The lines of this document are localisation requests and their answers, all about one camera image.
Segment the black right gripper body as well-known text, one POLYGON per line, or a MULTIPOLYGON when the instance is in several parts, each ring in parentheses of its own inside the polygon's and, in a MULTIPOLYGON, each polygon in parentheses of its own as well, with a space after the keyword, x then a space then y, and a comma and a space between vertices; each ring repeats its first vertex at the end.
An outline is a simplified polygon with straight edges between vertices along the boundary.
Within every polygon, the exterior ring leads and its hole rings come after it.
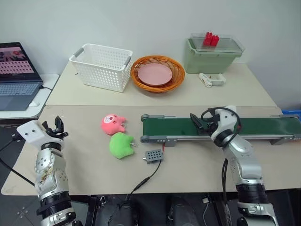
POLYGON ((211 136, 218 128, 218 122, 220 121, 220 115, 214 114, 211 118, 204 118, 204 114, 201 115, 201 120, 206 122, 206 126, 203 126, 202 132, 211 136))

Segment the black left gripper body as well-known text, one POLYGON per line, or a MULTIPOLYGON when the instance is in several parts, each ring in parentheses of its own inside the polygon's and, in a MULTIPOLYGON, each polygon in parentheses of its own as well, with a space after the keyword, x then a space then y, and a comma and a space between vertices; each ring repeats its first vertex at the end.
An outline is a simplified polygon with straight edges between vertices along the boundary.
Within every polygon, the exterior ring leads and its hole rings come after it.
POLYGON ((69 133, 65 132, 64 129, 51 129, 51 128, 48 128, 46 130, 46 133, 50 137, 58 138, 58 139, 61 139, 61 140, 63 140, 65 137, 67 137, 69 135, 69 133))

